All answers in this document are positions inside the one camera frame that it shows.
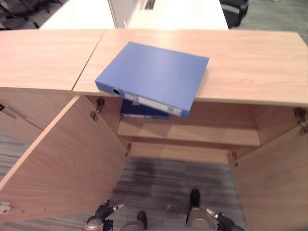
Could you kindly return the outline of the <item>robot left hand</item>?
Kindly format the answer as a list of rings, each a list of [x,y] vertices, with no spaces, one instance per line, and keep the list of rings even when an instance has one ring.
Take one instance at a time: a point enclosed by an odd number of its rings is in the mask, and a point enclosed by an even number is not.
[[[99,217],[100,219],[104,220],[113,214],[115,211],[124,207],[124,204],[117,204],[115,206],[110,206],[110,200],[106,200],[103,204],[101,204],[96,212],[95,216]]]

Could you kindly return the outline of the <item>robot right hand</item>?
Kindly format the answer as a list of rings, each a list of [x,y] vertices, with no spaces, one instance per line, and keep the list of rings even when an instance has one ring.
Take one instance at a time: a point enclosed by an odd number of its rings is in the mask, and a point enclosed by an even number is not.
[[[222,213],[216,213],[213,210],[206,208],[207,214],[209,214],[214,220],[217,221],[218,231],[236,231],[236,225],[233,220],[224,216]]]

